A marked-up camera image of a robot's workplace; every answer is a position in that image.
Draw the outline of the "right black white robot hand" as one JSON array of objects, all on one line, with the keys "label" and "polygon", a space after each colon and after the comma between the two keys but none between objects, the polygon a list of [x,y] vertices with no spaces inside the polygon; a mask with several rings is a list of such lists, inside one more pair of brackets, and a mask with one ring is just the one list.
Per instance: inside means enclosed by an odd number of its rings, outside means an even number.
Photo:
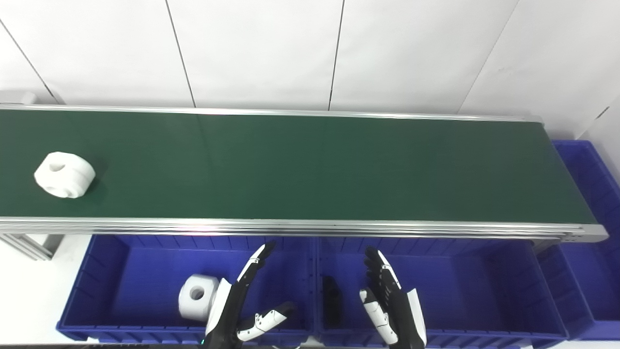
[{"label": "right black white robot hand", "polygon": [[368,285],[359,298],[372,324],[390,349],[424,349],[427,331],[416,289],[405,291],[392,265],[376,247],[366,247]]}]

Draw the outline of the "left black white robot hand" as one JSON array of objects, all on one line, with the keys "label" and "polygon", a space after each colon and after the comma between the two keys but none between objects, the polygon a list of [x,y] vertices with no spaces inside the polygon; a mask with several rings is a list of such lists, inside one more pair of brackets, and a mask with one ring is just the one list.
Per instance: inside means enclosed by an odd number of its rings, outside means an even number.
[{"label": "left black white robot hand", "polygon": [[234,283],[225,278],[221,279],[209,311],[200,349],[239,349],[244,342],[277,327],[296,311],[295,303],[284,302],[275,308],[257,312],[253,318],[240,320],[251,283],[257,272],[265,266],[266,259],[272,254],[276,244],[276,241],[272,240],[259,247],[248,259]]}]

